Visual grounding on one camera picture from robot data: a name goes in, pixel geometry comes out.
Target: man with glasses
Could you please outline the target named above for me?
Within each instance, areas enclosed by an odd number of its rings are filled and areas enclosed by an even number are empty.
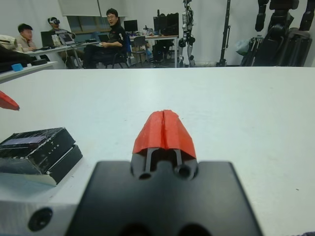
[[[107,12],[107,20],[111,27],[109,32],[109,40],[101,42],[101,47],[88,45],[84,50],[83,67],[85,69],[96,69],[96,63],[93,57],[101,53],[102,61],[108,59],[112,60],[117,49],[126,47],[126,32],[120,25],[118,12],[110,8]]]

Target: table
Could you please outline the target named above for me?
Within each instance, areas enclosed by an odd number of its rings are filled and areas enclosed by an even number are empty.
[[[14,80],[24,75],[32,74],[36,71],[44,70],[44,69],[53,69],[53,65],[57,64],[56,61],[49,61],[47,64],[43,65],[35,65],[35,66],[28,66],[24,67],[21,71],[7,71],[0,73],[0,83],[7,82],[9,80]]]
[[[130,37],[130,41],[132,42],[135,37],[137,36],[133,36],[133,37]],[[152,39],[152,40],[168,40],[168,39],[173,39],[175,40],[175,43],[174,43],[174,46],[175,46],[175,68],[177,68],[177,46],[178,46],[178,35],[170,35],[170,36],[146,36],[146,40],[149,40],[149,39]]]
[[[266,236],[314,231],[315,68],[40,71],[0,85],[0,140],[66,127],[84,157],[55,188],[0,174],[0,200],[77,204],[95,163],[130,160],[148,116],[172,109],[197,160],[229,160]]]
[[[29,56],[31,57],[37,57],[37,59],[40,59],[39,56],[40,55],[46,55],[46,54],[49,54],[49,53],[58,53],[58,52],[63,52],[65,51],[66,49],[67,50],[73,50],[74,51],[74,55],[75,55],[75,58],[78,62],[78,65],[79,65],[79,68],[82,67],[81,65],[81,62],[78,58],[78,55],[75,51],[75,49],[77,48],[82,48],[82,47],[85,47],[87,45],[95,45],[95,44],[98,44],[99,42],[92,42],[92,43],[81,43],[81,44],[75,44],[75,45],[67,45],[67,46],[62,46],[62,47],[57,47],[57,48],[54,48],[54,49],[48,49],[48,50],[39,50],[39,51],[35,51],[35,52],[26,52],[26,54],[28,54]]]

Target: white table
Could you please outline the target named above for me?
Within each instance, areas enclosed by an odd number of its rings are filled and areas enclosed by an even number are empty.
[[[81,65],[81,62],[80,62],[80,60],[78,58],[78,55],[77,55],[75,49],[86,47],[87,45],[95,45],[95,44],[98,44],[98,43],[99,42],[74,44],[74,45],[57,47],[57,48],[54,48],[54,49],[38,50],[38,51],[35,51],[35,52],[27,52],[26,54],[28,54],[31,57],[37,57],[38,59],[40,59],[39,56],[41,56],[41,55],[46,55],[46,54],[49,54],[49,53],[59,53],[59,52],[65,51],[66,49],[67,50],[73,50],[75,58],[76,58],[76,60],[78,62],[78,65],[81,68],[82,65]]]
[[[130,41],[132,42],[137,36],[130,37]],[[178,46],[178,35],[170,35],[170,36],[146,36],[146,40],[174,40],[174,46],[175,46],[175,68],[177,68],[177,46]]]
[[[47,64],[43,65],[35,65],[35,66],[28,66],[24,67],[21,71],[7,71],[0,73],[0,83],[4,83],[9,80],[14,80],[24,75],[32,74],[36,71],[44,70],[44,69],[53,69],[53,65],[57,64],[56,61],[49,61]]]
[[[172,109],[197,159],[231,161],[266,236],[314,231],[315,68],[40,71],[0,85],[0,140],[64,126],[84,157],[55,188],[0,175],[0,200],[78,203],[100,160],[130,160],[148,116]]]

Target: robot leg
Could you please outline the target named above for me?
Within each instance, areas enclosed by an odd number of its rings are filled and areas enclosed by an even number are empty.
[[[196,40],[195,40],[194,37],[190,37],[189,43],[188,43],[188,47],[187,47],[187,54],[188,54],[188,60],[189,60],[190,67],[195,67],[194,56],[191,54],[192,53],[192,49],[193,49],[193,43],[195,41]]]
[[[184,40],[184,38],[181,38],[179,40],[179,43],[178,43],[178,46],[179,46],[179,67],[183,67],[184,66],[184,57],[183,57],[183,49],[184,47],[186,47],[186,42]]]

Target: red object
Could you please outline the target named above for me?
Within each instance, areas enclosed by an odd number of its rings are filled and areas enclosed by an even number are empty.
[[[153,112],[140,131],[132,153],[146,148],[180,149],[196,158],[192,139],[178,118],[171,110]]]
[[[5,109],[11,109],[18,111],[20,109],[19,105],[4,92],[0,91],[0,107]]]

